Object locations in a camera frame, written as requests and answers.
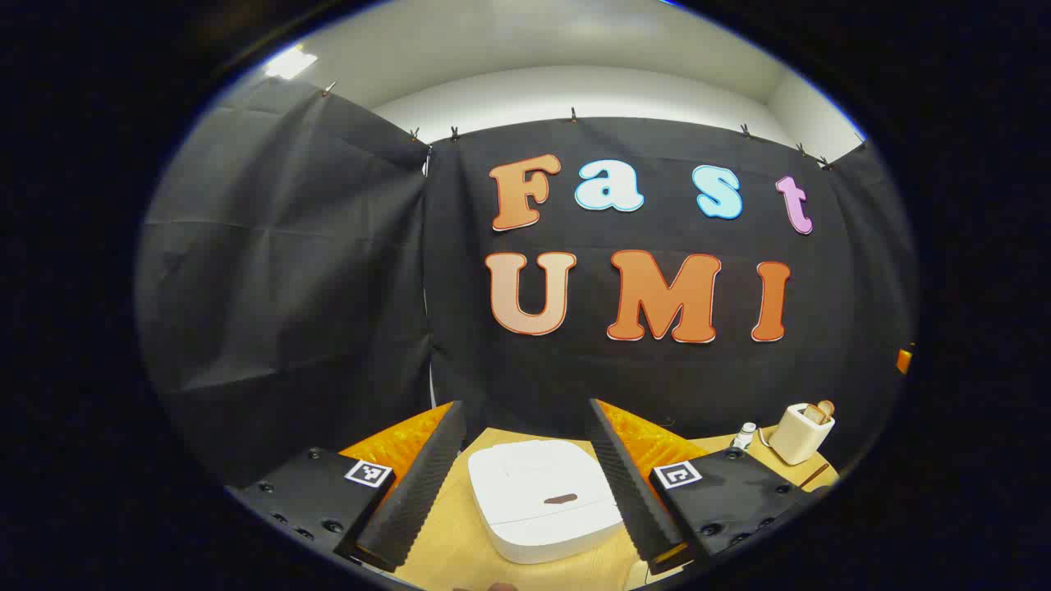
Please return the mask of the row of small cloth clips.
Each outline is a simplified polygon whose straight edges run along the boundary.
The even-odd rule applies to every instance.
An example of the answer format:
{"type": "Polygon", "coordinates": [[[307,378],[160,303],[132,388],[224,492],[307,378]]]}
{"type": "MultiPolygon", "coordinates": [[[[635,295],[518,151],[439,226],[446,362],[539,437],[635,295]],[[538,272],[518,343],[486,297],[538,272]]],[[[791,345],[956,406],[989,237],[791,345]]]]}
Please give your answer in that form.
{"type": "Polygon", "coordinates": [[[523,70],[455,80],[408,94],[373,113],[424,142],[503,125],[588,117],[650,117],[748,133],[837,160],[856,149],[847,117],[800,81],[774,90],[772,104],[699,81],[631,70],[523,70]]]}

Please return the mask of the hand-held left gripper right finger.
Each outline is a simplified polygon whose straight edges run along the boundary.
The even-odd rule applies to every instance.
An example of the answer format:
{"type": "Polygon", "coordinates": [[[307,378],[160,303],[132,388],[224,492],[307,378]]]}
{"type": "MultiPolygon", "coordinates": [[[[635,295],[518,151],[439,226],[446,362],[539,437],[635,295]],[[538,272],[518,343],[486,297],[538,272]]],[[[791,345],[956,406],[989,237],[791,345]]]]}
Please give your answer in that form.
{"type": "Polygon", "coordinates": [[[737,447],[707,452],[605,401],[590,400],[590,444],[650,571],[706,571],[772,536],[816,502],[737,447]]]}

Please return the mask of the cream toaster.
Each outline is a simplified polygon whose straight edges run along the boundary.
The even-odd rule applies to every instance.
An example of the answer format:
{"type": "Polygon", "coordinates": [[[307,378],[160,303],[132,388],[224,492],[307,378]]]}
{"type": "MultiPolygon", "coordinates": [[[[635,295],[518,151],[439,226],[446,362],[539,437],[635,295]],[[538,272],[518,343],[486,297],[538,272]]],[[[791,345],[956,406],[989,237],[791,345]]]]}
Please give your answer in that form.
{"type": "Polygon", "coordinates": [[[827,416],[823,425],[815,425],[810,420],[804,419],[802,411],[808,404],[817,406],[818,403],[798,403],[786,407],[772,437],[767,440],[772,452],[789,466],[811,458],[833,430],[833,415],[827,416]]]}

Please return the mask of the white rice cooker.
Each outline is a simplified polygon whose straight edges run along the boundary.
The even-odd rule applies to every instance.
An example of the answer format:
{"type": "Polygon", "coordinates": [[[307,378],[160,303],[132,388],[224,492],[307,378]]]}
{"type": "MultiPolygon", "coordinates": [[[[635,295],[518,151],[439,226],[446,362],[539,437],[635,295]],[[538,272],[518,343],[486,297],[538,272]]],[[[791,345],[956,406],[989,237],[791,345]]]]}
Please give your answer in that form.
{"type": "Polygon", "coordinates": [[[504,561],[563,561],[622,527],[600,464],[574,442],[492,446],[470,454],[468,475],[485,531],[504,561]]]}

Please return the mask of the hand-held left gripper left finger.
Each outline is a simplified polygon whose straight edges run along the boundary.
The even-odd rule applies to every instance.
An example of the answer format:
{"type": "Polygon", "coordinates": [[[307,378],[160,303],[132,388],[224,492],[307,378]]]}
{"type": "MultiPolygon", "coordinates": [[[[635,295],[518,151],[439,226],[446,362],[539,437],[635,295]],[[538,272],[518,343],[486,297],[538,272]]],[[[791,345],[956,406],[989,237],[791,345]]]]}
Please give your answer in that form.
{"type": "Polygon", "coordinates": [[[463,404],[450,401],[342,451],[307,448],[232,495],[327,557],[391,573],[405,565],[465,433],[463,404]]]}

